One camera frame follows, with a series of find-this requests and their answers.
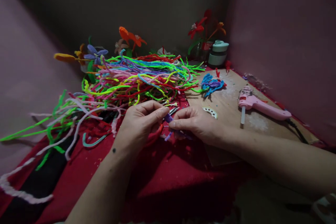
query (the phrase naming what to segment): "wooden board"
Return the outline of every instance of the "wooden board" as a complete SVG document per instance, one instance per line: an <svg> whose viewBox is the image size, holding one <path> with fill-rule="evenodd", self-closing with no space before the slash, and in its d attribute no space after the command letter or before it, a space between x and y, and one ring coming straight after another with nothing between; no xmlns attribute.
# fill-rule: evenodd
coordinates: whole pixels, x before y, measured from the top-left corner
<svg viewBox="0 0 336 224"><path fill-rule="evenodd" d="M224 125L240 128L241 110L238 108L238 96L240 90L248 82L233 71L230 71L228 75L226 75L225 70L221 70L220 72L220 79L227 84L226 88L212 93L211 96L206 99L203 99L203 95L197 94L193 91L187 91L185 92L185 95L190 106L197 105L201 107L210 107L217 112L219 122ZM202 82L204 75L207 73L210 73L214 77L216 76L215 70L203 72L201 75L197 76L197 80L199 80L198 83ZM279 108L260 91L254 87L252 87L252 89L253 93L260 100L268 101L269 105ZM299 130L309 143L318 141L318 139L305 129L298 121L293 118L291 120L298 126ZM288 126L286 122L273 120L254 109L246 111L244 129L264 135L300 141L294 128ZM240 160L237 156L212 146L206 146L206 151L213 166L224 165Z"/></svg>

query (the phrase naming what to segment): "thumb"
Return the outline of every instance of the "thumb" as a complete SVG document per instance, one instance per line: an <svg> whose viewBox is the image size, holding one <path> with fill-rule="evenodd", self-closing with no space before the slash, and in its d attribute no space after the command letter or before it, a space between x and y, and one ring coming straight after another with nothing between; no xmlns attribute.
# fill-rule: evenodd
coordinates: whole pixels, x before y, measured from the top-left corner
<svg viewBox="0 0 336 224"><path fill-rule="evenodd" d="M190 118L188 119L178 119L169 123L169 127L173 130L189 130L194 128L194 124Z"/></svg>
<svg viewBox="0 0 336 224"><path fill-rule="evenodd" d="M149 115L146 115L146 123L149 124L150 126L152 126L153 124L157 123L157 122L161 122L162 119L169 113L169 108L167 107L162 107L159 108L155 111L153 111L152 113L150 113Z"/></svg>

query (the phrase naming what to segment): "glue residue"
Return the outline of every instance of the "glue residue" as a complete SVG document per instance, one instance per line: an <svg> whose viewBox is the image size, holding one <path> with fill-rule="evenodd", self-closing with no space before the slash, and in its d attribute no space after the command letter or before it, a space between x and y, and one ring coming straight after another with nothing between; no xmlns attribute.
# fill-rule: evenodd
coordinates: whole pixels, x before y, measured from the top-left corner
<svg viewBox="0 0 336 224"><path fill-rule="evenodd" d="M250 123L252 128L260 131L268 130L268 122L264 116L256 112L252 112L250 115L246 114L245 117L246 120Z"/></svg>
<svg viewBox="0 0 336 224"><path fill-rule="evenodd" d="M239 91L237 91L237 88L235 85L233 85L233 82L229 80L228 78L222 77L222 75L220 75L220 79L223 80L225 84L227 85L225 88L223 88L220 91L222 95L226 98L238 99Z"/></svg>

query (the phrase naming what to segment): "forearm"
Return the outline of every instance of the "forearm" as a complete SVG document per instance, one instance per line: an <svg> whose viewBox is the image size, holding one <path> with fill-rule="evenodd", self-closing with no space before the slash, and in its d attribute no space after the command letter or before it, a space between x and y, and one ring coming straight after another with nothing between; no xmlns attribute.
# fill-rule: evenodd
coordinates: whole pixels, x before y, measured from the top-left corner
<svg viewBox="0 0 336 224"><path fill-rule="evenodd" d="M113 146L87 185L66 223L118 223L134 155Z"/></svg>
<svg viewBox="0 0 336 224"><path fill-rule="evenodd" d="M224 148L275 181L312 199L336 191L336 155L300 142L226 129Z"/></svg>

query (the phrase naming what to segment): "hand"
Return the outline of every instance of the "hand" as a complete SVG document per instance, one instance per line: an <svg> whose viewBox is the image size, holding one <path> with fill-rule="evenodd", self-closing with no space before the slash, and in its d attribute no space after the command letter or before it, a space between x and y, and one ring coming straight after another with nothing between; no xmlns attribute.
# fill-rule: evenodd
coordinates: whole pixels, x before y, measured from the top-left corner
<svg viewBox="0 0 336 224"><path fill-rule="evenodd" d="M169 108L156 101L146 101L130 107L119 128L113 148L126 149L133 154L140 152L150 132L155 132Z"/></svg>
<svg viewBox="0 0 336 224"><path fill-rule="evenodd" d="M191 131L204 143L217 147L223 136L223 125L201 107L196 106L177 111L169 127L174 130Z"/></svg>

